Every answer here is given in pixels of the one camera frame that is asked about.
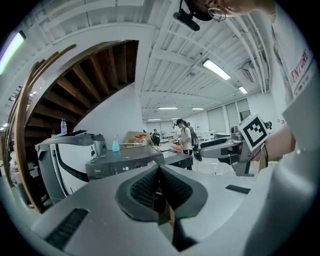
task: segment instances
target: laboratory room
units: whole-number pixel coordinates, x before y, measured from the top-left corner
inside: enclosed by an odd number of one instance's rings
[[[17,12],[1,17],[4,247],[45,256],[317,250],[312,8],[7,4]]]

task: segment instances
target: ceiling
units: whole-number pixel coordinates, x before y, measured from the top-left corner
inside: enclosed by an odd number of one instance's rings
[[[249,94],[261,91],[261,84],[251,82],[243,71],[244,64],[252,59],[244,41],[250,49],[253,45],[239,20],[230,18],[228,22],[243,39],[239,39],[225,21],[202,22],[194,18],[200,26],[200,31],[194,32],[173,18],[178,9],[178,0],[46,0],[39,3],[21,22],[18,29],[23,30],[27,40],[0,76],[0,122],[8,118],[12,97],[19,92],[24,82],[23,73],[34,60],[41,61],[43,56],[49,56],[48,49],[77,33],[117,24],[127,25],[128,29],[133,24],[145,25],[146,34],[147,29],[154,29],[150,46],[138,52],[146,57],[137,57],[137,69],[143,70],[136,73],[136,80],[141,80],[136,88],[144,120],[186,117],[193,113],[194,107],[214,108],[243,97],[239,86],[244,86]],[[265,56],[263,44],[248,17],[243,17],[242,21],[252,34],[259,55]],[[258,60],[255,53],[252,50],[251,57]],[[225,81],[203,67],[206,58],[227,72],[231,79]],[[178,109],[160,111],[158,107]]]

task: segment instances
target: fluorescent light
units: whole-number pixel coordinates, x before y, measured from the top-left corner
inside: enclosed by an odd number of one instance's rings
[[[158,110],[176,110],[176,106],[171,106],[171,107],[158,107]]]
[[[247,90],[246,90],[243,86],[240,86],[240,87],[239,87],[239,90],[240,90],[241,92],[243,92],[244,94],[247,94],[247,93],[248,93]]]
[[[224,80],[229,80],[231,78],[226,72],[224,72],[220,67],[214,64],[208,58],[202,63],[202,65],[205,66],[207,69],[210,69],[220,77],[222,77]]]
[[[1,60],[0,60],[0,75],[4,72],[8,62],[10,61],[11,57],[14,55],[16,50],[19,46],[23,43],[25,39],[20,33],[17,33],[12,41],[10,42],[9,46],[5,50]]]

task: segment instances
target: hand sanitizer bottle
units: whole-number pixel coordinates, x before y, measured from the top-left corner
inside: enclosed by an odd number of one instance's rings
[[[113,152],[120,151],[120,147],[118,143],[118,135],[114,137],[113,144],[112,144],[112,151]]]

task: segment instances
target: cardboard box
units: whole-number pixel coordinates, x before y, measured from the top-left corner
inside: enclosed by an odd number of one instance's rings
[[[141,131],[128,131],[128,133],[125,136],[125,144],[131,144],[131,143],[135,143],[135,140],[137,139],[136,136],[140,136],[140,135],[146,135],[144,138],[146,139],[146,141],[148,142],[149,145],[151,145],[152,147],[154,147],[154,143],[151,140],[150,134],[147,132],[141,132]],[[127,149],[127,148],[133,148],[134,145],[123,145],[120,144],[120,149]]]

